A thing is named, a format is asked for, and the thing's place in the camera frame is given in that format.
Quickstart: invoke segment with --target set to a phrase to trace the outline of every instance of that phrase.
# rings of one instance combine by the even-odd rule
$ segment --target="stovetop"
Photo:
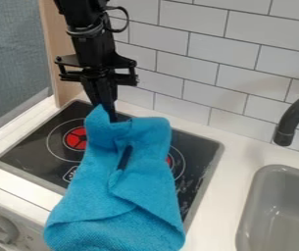
[[[83,125],[92,106],[74,101],[0,155],[0,168],[64,194],[83,157]],[[119,121],[129,116],[118,114]],[[220,144],[173,130],[167,162],[174,174],[180,213],[186,218]]]

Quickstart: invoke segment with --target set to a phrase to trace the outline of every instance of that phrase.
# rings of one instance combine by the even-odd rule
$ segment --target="blue microfiber cloth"
[[[44,238],[55,251],[176,251],[185,240],[161,118],[111,124],[98,106],[85,120],[84,158]],[[124,169],[125,149],[132,147]]]

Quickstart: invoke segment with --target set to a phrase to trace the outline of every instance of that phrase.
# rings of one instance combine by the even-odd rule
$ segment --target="gray faucet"
[[[295,129],[299,125],[299,99],[294,102],[281,118],[275,132],[274,143],[289,146],[292,143]]]

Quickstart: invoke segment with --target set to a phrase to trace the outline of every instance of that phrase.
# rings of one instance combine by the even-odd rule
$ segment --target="red circle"
[[[72,129],[66,135],[66,143],[74,150],[85,150],[86,147],[86,130],[84,127]]]
[[[169,167],[171,167],[173,164],[172,158],[170,158],[170,156],[167,157],[166,162],[168,163]]]

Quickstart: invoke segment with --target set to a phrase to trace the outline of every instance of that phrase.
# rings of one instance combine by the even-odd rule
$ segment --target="stainless steel sink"
[[[237,251],[299,251],[299,170],[267,166],[254,177]]]

